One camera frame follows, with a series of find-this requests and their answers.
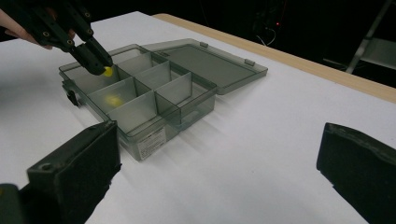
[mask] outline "cable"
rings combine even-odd
[[[276,32],[275,32],[275,30],[270,29],[270,28],[267,28],[266,30],[270,30],[270,31],[272,31],[274,33],[274,38],[267,44],[267,46],[268,46],[268,45],[270,45],[270,44],[272,44],[274,42],[274,40],[276,38]]]
[[[257,38],[259,38],[260,39],[260,41],[262,42],[262,44],[264,45],[264,46],[267,46],[266,44],[265,44],[265,42],[260,38],[260,36],[259,35],[256,35],[257,36]]]
[[[206,25],[207,25],[208,27],[210,27],[210,26],[209,26],[209,22],[207,22],[206,14],[205,14],[205,11],[204,11],[204,6],[202,6],[202,1],[201,1],[201,0],[199,0],[199,5],[201,6],[201,11],[202,11],[202,14],[204,15],[204,19],[205,19]]]

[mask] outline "small yellow ball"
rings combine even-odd
[[[105,72],[103,73],[105,77],[113,76],[113,69],[111,67],[105,67]]]
[[[117,95],[107,95],[105,97],[105,101],[106,103],[114,107],[119,107],[120,105],[123,105],[123,101]]]

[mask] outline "box lid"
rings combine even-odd
[[[142,46],[213,83],[217,94],[226,94],[264,77],[268,68],[193,39]]]

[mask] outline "plastic organizer box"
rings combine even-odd
[[[216,94],[268,70],[193,39],[130,45],[109,54],[111,77],[71,63],[60,67],[63,87],[73,104],[87,106],[98,120],[116,120],[120,144],[137,161],[211,112]]]

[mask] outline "white table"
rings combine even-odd
[[[88,223],[365,223],[316,169],[324,124],[396,147],[396,104],[139,12],[92,25],[107,50],[193,38],[269,68],[145,161],[122,167]],[[66,98],[74,61],[21,40],[0,43],[0,183],[98,123]]]

